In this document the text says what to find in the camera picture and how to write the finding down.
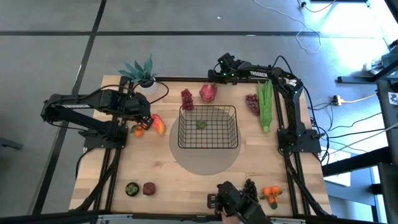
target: gray floor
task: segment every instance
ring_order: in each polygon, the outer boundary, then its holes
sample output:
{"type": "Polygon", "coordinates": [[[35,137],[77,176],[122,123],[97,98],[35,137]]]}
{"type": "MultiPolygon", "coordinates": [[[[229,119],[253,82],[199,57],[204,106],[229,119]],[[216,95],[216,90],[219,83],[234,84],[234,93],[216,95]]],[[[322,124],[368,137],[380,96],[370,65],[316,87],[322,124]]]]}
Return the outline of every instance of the gray floor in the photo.
{"type": "MultiPolygon", "coordinates": [[[[100,2],[2,0],[0,30],[91,30],[100,2]]],[[[98,88],[102,76],[117,74],[117,70],[124,68],[124,61],[143,62],[152,54],[154,72],[161,76],[204,77],[225,52],[263,65],[272,63],[278,55],[284,55],[296,75],[304,81],[314,104],[326,102],[333,95],[355,100],[374,93],[374,85],[340,85],[335,82],[340,75],[360,75],[364,62],[387,52],[387,36],[389,39],[397,38],[395,34],[387,34],[389,29],[380,25],[380,17],[375,16],[372,8],[365,4],[338,3],[328,10],[311,14],[301,12],[294,0],[260,2],[322,31],[327,37],[322,38],[319,53],[306,53],[294,36],[97,37],[80,93],[98,88]]],[[[324,5],[312,4],[315,8],[324,5]]],[[[300,31],[301,28],[300,23],[262,9],[250,0],[108,1],[99,26],[101,31],[300,31]]],[[[87,40],[87,37],[0,37],[0,100],[3,105],[0,136],[25,145],[20,151],[0,150],[0,198],[3,202],[0,217],[30,212],[57,131],[42,122],[39,116],[42,102],[52,93],[70,93],[87,40]]],[[[316,50],[318,47],[316,37],[301,37],[301,40],[308,48],[316,50]]],[[[343,105],[334,109],[335,126],[352,123],[379,111],[377,98],[343,105]]],[[[319,125],[327,128],[329,118],[326,111],[318,111],[316,116],[319,125]]],[[[330,135],[380,127],[382,119],[376,117],[353,129],[337,129],[330,135]]],[[[363,135],[338,141],[350,143],[360,138],[363,135]]],[[[371,150],[385,144],[385,136],[381,136],[377,141],[373,139],[355,147],[371,150]]],[[[75,164],[82,145],[83,139],[76,131],[67,132],[44,206],[45,213],[67,211],[73,192],[75,164]]],[[[342,204],[347,205],[331,198],[333,213],[352,218],[345,213],[347,209],[342,209],[342,204]]]]}

